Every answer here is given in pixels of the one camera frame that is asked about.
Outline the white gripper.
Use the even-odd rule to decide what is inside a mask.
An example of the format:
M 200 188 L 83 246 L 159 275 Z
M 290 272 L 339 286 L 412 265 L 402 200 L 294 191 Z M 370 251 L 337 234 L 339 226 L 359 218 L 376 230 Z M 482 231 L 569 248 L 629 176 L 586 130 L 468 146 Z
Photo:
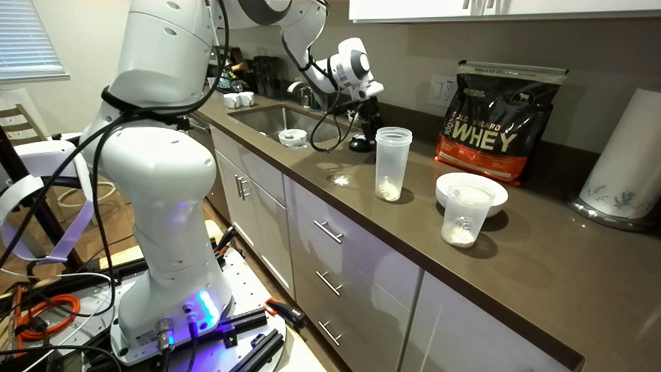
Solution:
M 379 93 L 384 84 L 376 81 L 365 45 L 359 37 L 344 40 L 330 58 L 310 61 L 305 66 L 305 74 L 323 93 L 344 93 L 362 103 L 362 133 L 365 144 L 372 146 L 379 129 L 382 127 L 382 113 Z

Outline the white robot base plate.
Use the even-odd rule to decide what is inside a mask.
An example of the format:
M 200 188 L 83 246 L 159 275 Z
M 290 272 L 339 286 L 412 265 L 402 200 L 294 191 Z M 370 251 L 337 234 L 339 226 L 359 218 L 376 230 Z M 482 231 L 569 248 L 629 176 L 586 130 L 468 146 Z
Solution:
M 57 343 L 99 348 L 108 358 L 80 372 L 103 366 L 122 372 L 327 372 L 297 335 L 306 316 L 275 300 L 235 248 L 225 251 L 222 275 L 232 292 L 225 305 L 216 305 L 211 292 L 200 289 L 180 308 L 184 320 L 159 319 L 134 351 L 113 339 L 112 315 L 74 322 Z

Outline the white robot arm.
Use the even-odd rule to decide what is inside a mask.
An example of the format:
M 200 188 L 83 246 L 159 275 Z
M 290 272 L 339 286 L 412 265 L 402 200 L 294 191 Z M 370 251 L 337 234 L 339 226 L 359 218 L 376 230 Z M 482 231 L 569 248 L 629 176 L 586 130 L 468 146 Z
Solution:
M 148 358 L 211 330 L 232 293 L 202 221 L 216 181 L 211 150 L 168 123 L 204 95 L 216 37 L 230 30 L 282 31 L 287 55 L 321 93 L 364 102 L 384 84 L 358 37 L 330 58 L 310 55 L 327 25 L 323 0 L 133 0 L 121 68 L 85 130 L 85 157 L 134 207 L 134 237 L 148 270 L 119 301 L 112 348 Z

